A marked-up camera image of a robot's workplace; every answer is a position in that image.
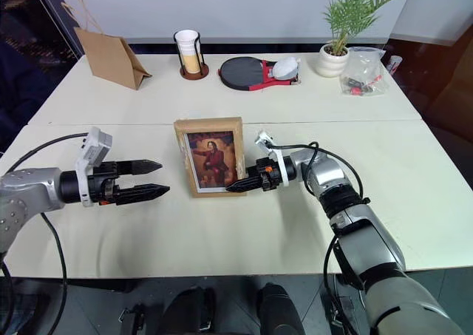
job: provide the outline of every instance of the plastic bag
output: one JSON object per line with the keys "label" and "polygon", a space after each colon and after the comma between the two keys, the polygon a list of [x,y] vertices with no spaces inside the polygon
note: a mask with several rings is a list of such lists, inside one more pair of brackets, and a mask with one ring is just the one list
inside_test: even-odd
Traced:
{"label": "plastic bag", "polygon": [[384,94],[388,89],[381,63],[385,51],[370,47],[351,47],[349,51],[347,67],[340,75],[341,91],[357,96]]}

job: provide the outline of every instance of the wooden picture frame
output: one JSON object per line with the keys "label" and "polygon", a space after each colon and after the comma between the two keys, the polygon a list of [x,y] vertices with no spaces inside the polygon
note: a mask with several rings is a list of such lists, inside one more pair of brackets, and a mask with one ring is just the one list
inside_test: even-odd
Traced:
{"label": "wooden picture frame", "polygon": [[234,197],[225,186],[246,176],[241,117],[174,122],[194,197]]}

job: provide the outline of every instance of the brown paper bag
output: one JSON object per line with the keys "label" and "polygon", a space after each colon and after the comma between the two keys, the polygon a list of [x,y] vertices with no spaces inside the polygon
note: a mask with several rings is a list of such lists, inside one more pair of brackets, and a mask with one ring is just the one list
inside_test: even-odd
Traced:
{"label": "brown paper bag", "polygon": [[[64,2],[61,5],[79,25],[79,28],[74,28],[75,34],[81,41],[92,74],[130,89],[138,89],[143,78],[148,78],[151,75],[143,68],[125,39],[104,34],[87,10],[84,0],[79,0],[79,2],[84,8],[85,29],[80,28],[81,24],[76,16],[77,11]],[[100,33],[88,31],[89,23]]]}

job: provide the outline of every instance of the white bracket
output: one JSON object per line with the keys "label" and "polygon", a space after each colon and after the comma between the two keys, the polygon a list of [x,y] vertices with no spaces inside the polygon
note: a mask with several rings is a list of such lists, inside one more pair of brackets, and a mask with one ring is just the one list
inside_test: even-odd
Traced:
{"label": "white bracket", "polygon": [[111,147],[112,136],[102,132],[96,126],[90,129],[87,138],[84,139],[81,152],[75,162],[75,173],[77,175],[81,202],[84,207],[93,205],[90,199],[87,175],[92,172],[95,166],[100,166]]}
{"label": "white bracket", "polygon": [[268,155],[274,154],[279,165],[279,171],[281,172],[282,185],[289,186],[289,178],[287,177],[286,165],[284,164],[284,158],[282,157],[282,151],[279,149],[272,149],[268,147],[268,144],[275,145],[273,138],[264,130],[259,132],[258,138],[254,143]]}

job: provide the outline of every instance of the white paper cup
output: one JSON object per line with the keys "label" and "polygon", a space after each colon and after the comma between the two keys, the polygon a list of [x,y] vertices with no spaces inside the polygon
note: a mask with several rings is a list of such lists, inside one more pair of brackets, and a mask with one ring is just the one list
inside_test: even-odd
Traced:
{"label": "white paper cup", "polygon": [[202,62],[200,55],[200,43],[197,42],[197,53],[195,52],[194,43],[199,33],[195,30],[180,30],[176,33],[175,38],[179,47],[181,59],[183,60],[186,71],[195,74],[199,72],[199,61]]}

